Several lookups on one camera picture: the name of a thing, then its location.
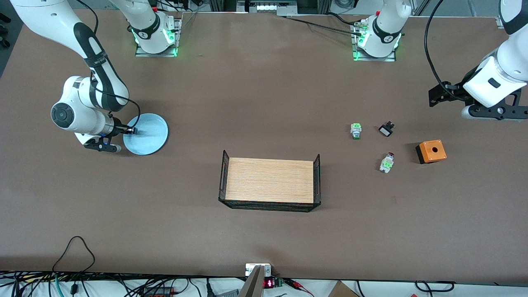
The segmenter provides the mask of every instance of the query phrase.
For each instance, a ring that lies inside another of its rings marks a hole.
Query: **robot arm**
[[[70,77],[64,84],[60,100],[51,110],[53,122],[75,132],[89,149],[117,152],[110,139],[120,133],[135,133],[133,127],[99,109],[121,110],[127,103],[128,89],[116,74],[106,52],[92,30],[80,21],[66,0],[11,0],[27,27],[79,54],[95,79]]]
[[[429,106],[462,99],[466,103],[464,118],[528,118],[528,107],[518,105],[520,89],[528,82],[528,0],[501,1],[499,16],[509,38],[485,56],[462,82],[454,86],[444,82],[449,93],[440,85],[432,88]],[[514,96],[513,105],[504,100],[509,95]]]
[[[174,17],[154,12],[148,0],[110,0],[126,17],[136,42],[147,53],[161,53],[175,42]]]
[[[411,11],[409,0],[383,0],[379,14],[371,15],[364,21],[367,30],[357,46],[376,58],[390,55],[400,40],[401,30]]]

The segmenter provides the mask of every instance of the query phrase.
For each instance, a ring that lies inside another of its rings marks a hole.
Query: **blue plate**
[[[133,118],[128,122],[132,126]],[[168,138],[168,126],[165,120],[156,114],[141,114],[136,125],[136,134],[124,134],[125,147],[136,155],[150,155],[157,152]]]

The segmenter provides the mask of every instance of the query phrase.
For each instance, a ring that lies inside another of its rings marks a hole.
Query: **digital display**
[[[264,279],[264,284],[262,286],[264,289],[271,289],[275,287],[275,278],[267,277]]]

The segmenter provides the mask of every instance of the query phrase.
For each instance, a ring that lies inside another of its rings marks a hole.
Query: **wooden board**
[[[229,158],[226,200],[314,202],[314,162]]]

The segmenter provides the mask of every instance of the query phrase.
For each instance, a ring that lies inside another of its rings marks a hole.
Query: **orange box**
[[[420,164],[442,161],[447,158],[446,151],[440,140],[430,140],[416,147]]]

